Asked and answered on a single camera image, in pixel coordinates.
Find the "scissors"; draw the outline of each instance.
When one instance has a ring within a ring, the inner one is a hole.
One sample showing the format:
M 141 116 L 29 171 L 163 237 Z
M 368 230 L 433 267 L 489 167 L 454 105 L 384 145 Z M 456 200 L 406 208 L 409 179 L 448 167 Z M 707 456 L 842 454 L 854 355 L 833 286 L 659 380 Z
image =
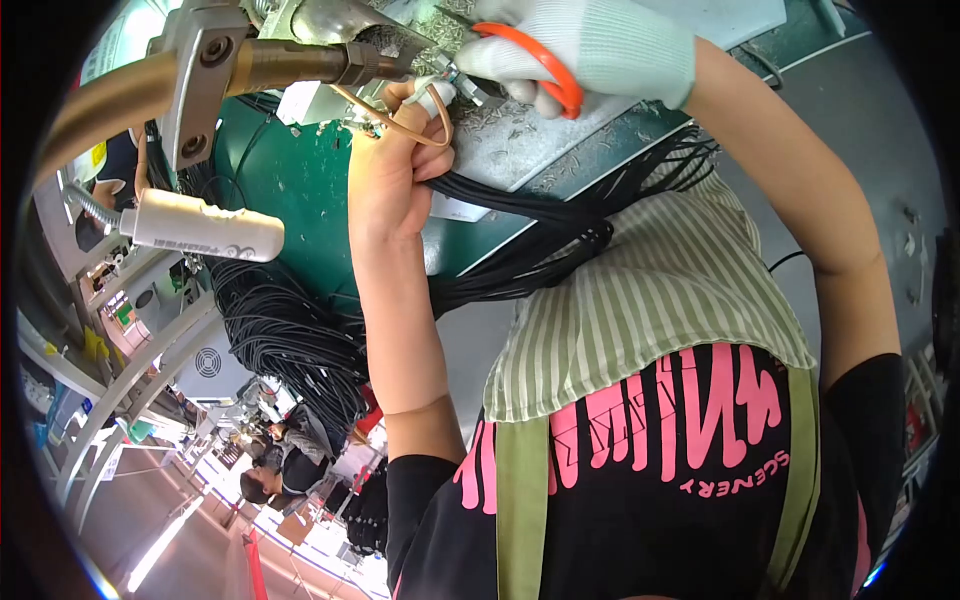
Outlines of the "scissors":
M 486 21 L 471 23 L 460 14 L 445 9 L 444 7 L 437 7 L 437 10 L 483 37 L 504 37 L 529 52 L 530 55 L 534 59 L 537 59 L 550 75 L 557 80 L 556 83 L 540 82 L 540 85 L 543 86 L 546 93 L 550 94 L 564 107 L 564 111 L 561 113 L 562 117 L 566 119 L 576 119 L 580 116 L 580 108 L 584 103 L 584 90 L 577 84 L 577 80 L 573 77 L 573 74 L 570 73 L 553 53 L 544 48 L 543 44 L 509 25 Z

